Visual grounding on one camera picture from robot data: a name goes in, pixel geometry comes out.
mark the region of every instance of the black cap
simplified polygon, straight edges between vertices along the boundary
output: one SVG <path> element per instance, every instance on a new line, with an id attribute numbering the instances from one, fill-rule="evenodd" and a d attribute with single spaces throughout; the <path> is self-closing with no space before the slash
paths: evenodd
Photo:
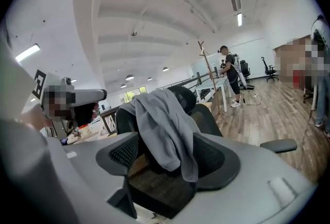
<path id="1" fill-rule="evenodd" d="M 227 48 L 227 49 L 228 49 L 227 46 L 223 45 L 223 46 L 220 47 L 220 51 L 218 50 L 218 53 L 221 53 L 221 50 L 222 50 L 223 48 Z"/>
<path id="2" fill-rule="evenodd" d="M 323 15 L 320 14 L 316 20 L 325 20 L 325 18 Z"/>

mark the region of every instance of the gray jacket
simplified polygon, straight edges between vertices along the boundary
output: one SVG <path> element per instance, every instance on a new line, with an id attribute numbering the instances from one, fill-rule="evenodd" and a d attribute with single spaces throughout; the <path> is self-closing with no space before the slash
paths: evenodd
<path id="1" fill-rule="evenodd" d="M 174 171 L 181 165 L 184 180 L 198 180 L 192 152 L 193 132 L 199 129 L 170 90 L 142 93 L 120 108 L 136 116 L 140 135 L 162 168 Z"/>

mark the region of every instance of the chair headrest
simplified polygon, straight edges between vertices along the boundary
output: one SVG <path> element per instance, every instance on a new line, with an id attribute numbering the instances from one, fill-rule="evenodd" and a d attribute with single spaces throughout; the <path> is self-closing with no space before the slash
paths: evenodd
<path id="1" fill-rule="evenodd" d="M 172 86 L 168 89 L 175 95 L 185 113 L 189 114 L 196 106 L 196 97 L 188 88 Z"/>

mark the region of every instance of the fluorescent light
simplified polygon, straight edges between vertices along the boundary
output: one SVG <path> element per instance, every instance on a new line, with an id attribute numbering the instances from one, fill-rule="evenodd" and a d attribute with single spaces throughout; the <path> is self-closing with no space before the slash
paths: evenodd
<path id="1" fill-rule="evenodd" d="M 40 47 L 37 44 L 34 44 L 29 49 L 25 50 L 24 52 L 20 53 L 16 58 L 17 62 L 21 62 L 24 58 L 27 58 L 28 56 L 32 55 L 33 53 L 40 50 Z"/>
<path id="2" fill-rule="evenodd" d="M 134 76 L 133 76 L 133 75 L 128 75 L 128 76 L 126 77 L 126 80 L 132 80 L 132 79 L 134 79 Z"/>
<path id="3" fill-rule="evenodd" d="M 241 26 L 242 25 L 242 14 L 241 13 L 239 13 L 237 15 L 237 22 L 238 22 L 238 26 Z"/>

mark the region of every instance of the white ceiling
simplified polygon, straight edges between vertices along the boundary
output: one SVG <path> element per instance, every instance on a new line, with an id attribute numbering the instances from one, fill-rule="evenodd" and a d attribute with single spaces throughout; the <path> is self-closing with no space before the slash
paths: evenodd
<path id="1" fill-rule="evenodd" d="M 77 89 L 100 88 L 83 53 L 72 0 L 14 0 L 6 14 L 13 56 L 37 43 L 40 50 L 20 62 L 34 78 L 37 69 L 76 79 Z M 34 105 L 30 99 L 26 107 Z"/>
<path id="2" fill-rule="evenodd" d="M 266 3 L 256 0 L 244 23 L 257 21 Z M 186 43 L 196 46 L 202 35 L 237 27 L 236 14 L 231 0 L 101 0 L 95 32 L 107 90 L 120 90 L 128 74 L 157 77 Z"/>
<path id="3" fill-rule="evenodd" d="M 256 0 L 244 24 L 257 22 L 266 4 Z M 201 36 L 237 28 L 236 14 L 230 0 L 15 0 L 7 26 L 14 56 L 40 45 L 21 62 L 31 76 L 39 68 L 112 93 L 128 74 L 133 87 L 157 79 L 164 66 L 192 63 L 195 56 L 184 54 L 198 55 Z M 177 55 L 182 60 L 172 63 Z"/>

